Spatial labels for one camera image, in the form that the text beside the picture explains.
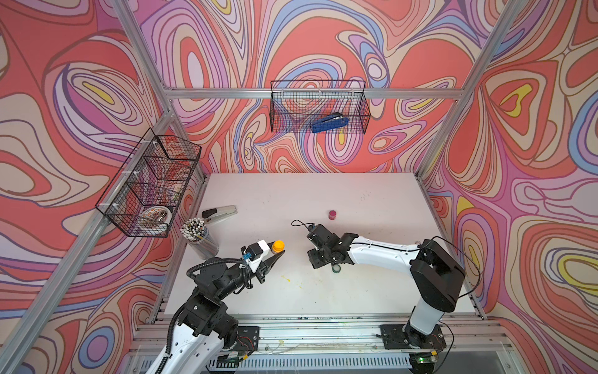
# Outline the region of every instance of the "yellow cap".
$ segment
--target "yellow cap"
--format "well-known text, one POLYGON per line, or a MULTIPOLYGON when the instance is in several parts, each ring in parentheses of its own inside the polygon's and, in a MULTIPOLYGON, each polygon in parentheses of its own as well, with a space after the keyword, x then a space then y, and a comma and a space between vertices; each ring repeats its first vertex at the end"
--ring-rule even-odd
POLYGON ((285 243, 282 240, 277 240, 272 244, 272 252, 280 253, 285 250, 285 243))

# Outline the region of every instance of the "black cable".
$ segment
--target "black cable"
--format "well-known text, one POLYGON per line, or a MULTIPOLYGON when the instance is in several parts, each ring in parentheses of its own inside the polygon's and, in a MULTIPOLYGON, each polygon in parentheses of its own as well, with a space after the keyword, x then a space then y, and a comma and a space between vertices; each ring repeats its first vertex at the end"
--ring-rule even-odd
POLYGON ((407 250, 400 250, 398 248, 387 247, 385 245, 374 244, 374 243, 356 243, 356 242, 354 242, 354 243, 349 244, 349 246, 352 246, 353 244, 373 245, 374 247, 386 248, 386 249, 389 249, 389 250, 395 250, 395 251, 399 251, 399 252, 418 252, 419 251, 419 249, 408 250, 408 251, 407 250))
POLYGON ((307 230, 309 230, 309 226, 308 226, 308 224, 315 224, 315 223, 313 223, 313 222, 310 222, 310 223, 303 223, 303 222, 301 222, 300 220, 292 220, 292 221, 291 221, 291 226, 299 227, 299 226, 302 226, 302 225, 303 225, 303 226, 305 226, 305 228, 306 228, 307 230))
POLYGON ((240 293, 241 293, 241 291, 243 291, 244 289, 245 289, 245 285, 243 284, 243 285, 241 286, 241 288, 240 288, 238 291, 233 291, 233 293, 234 293, 235 295, 238 295, 238 294, 240 294, 240 293))
POLYGON ((241 259, 218 259, 218 260, 214 260, 214 261, 210 261, 210 262, 204 262, 201 263, 199 265, 195 265, 192 268, 187 270, 187 276, 191 279, 195 279, 196 275, 193 274, 194 272, 198 271, 199 269, 203 269, 204 267, 208 267, 208 266, 212 266, 212 265, 218 265, 218 264, 244 264, 245 261, 241 260, 241 259))
POLYGON ((450 334, 453 336, 453 340, 450 342, 450 346, 448 347, 447 354, 444 356, 444 359, 443 359, 443 361, 440 363, 440 365, 438 365, 438 367, 436 368, 436 370, 434 370, 434 371, 432 372, 432 374, 436 374, 436 373, 437 373, 437 372, 440 370, 440 367, 441 367, 442 365, 444 365, 444 362, 447 360, 447 357, 449 356, 450 350, 451 350, 451 348, 453 347, 453 344, 454 344, 454 334, 453 334, 453 331, 451 330, 450 326, 449 326, 449 325, 447 325, 447 324, 446 324, 446 323, 444 323, 444 322, 440 322, 440 323, 441 323, 441 324, 443 324, 443 325, 445 325, 446 327, 448 327, 448 330, 450 331, 450 334))
POLYGON ((465 257, 466 257, 466 258, 467 258, 469 261, 471 261, 471 263, 474 265, 474 267, 476 268, 476 270, 478 270, 478 273, 477 273, 477 276, 478 276, 478 281, 477 281, 477 283, 475 284, 474 288, 472 288, 472 289, 471 289, 471 291, 469 291, 469 292, 466 292, 466 293, 464 293, 463 295, 460 295, 460 296, 458 297, 458 299, 460 299, 460 298, 461 298, 461 297, 463 297, 463 296, 467 296, 467 295, 469 295, 470 293, 472 293, 473 291, 475 291, 475 290, 478 288, 478 286, 480 285, 481 281, 482 281, 482 274, 483 274, 484 272, 483 272, 482 270, 480 270, 480 268, 479 268, 479 267, 478 267, 478 266, 475 264, 475 261, 473 261, 473 260, 471 259, 471 257, 470 257, 470 256, 468 256, 468 255, 467 255, 465 252, 463 252, 462 250, 458 249, 458 248, 457 248, 457 246, 456 246, 455 244, 453 244, 453 243, 449 242, 448 240, 444 239, 442 236, 438 236, 438 235, 436 235, 436 236, 434 236, 434 237, 432 238, 432 240, 434 240, 435 238, 442 239, 442 240, 444 240, 445 242, 447 242, 447 243, 449 243, 450 245, 452 245, 452 246, 453 246, 453 247, 454 247, 456 250, 458 250, 459 252, 461 252, 461 253, 463 254, 463 256, 465 256, 465 257))
POLYGON ((158 368, 156 369, 155 374, 160 374, 162 372, 162 370, 164 369, 164 366, 166 366, 166 362, 168 362, 168 359, 170 358, 170 350, 172 349, 172 335, 174 334, 174 331, 175 331, 176 320, 179 318, 179 316, 181 315, 181 313, 184 309, 185 309, 185 304, 181 305, 181 307, 175 312, 175 314, 172 316, 172 319, 170 320, 170 324, 168 325, 168 333, 166 334, 165 353, 167 355, 162 357, 162 361, 160 362, 160 365, 158 365, 158 368))
POLYGON ((243 283, 245 284, 245 288, 247 288, 248 290, 252 289, 254 287, 254 285, 251 284, 251 277, 249 276, 249 268, 247 266, 245 266, 245 268, 243 268, 241 271, 243 272, 243 283))

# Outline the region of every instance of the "mounting plate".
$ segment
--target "mounting plate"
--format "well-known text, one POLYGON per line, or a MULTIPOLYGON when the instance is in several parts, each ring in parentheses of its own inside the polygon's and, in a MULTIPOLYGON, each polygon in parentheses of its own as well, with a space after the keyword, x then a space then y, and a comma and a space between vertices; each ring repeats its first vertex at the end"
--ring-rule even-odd
MULTIPOLYGON (((404 343, 406 340, 405 333, 403 332, 402 325, 380 325, 380 335, 384 342, 384 349, 412 349, 408 343, 404 343)), ((446 348, 447 344, 444 341, 443 332, 439 325, 436 325, 432 333, 428 336, 429 339, 424 341, 420 348, 423 349, 434 349, 441 351, 446 348)))
POLYGON ((249 352, 257 351, 258 341, 260 340, 259 326, 239 326, 237 339, 231 351, 249 352))

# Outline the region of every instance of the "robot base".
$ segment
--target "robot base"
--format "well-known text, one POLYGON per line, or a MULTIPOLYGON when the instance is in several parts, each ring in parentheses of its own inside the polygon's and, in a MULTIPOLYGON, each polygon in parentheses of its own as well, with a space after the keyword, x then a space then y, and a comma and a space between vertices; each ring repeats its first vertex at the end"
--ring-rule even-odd
POLYGON ((442 351, 447 344, 440 326, 436 325, 430 335, 422 335, 414 332, 414 329, 407 325, 380 325, 380 337, 384 342, 384 349, 432 349, 442 351))

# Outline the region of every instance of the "vent grille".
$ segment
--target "vent grille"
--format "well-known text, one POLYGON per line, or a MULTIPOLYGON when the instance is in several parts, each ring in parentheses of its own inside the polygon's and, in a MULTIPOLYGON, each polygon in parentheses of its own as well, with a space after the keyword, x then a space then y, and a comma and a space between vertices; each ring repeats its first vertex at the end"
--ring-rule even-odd
MULTIPOLYGON (((210 360, 210 371, 230 371, 233 364, 210 360)), ((411 369, 408 353, 393 354, 277 354, 252 355, 239 364, 239 371, 294 369, 411 369)))

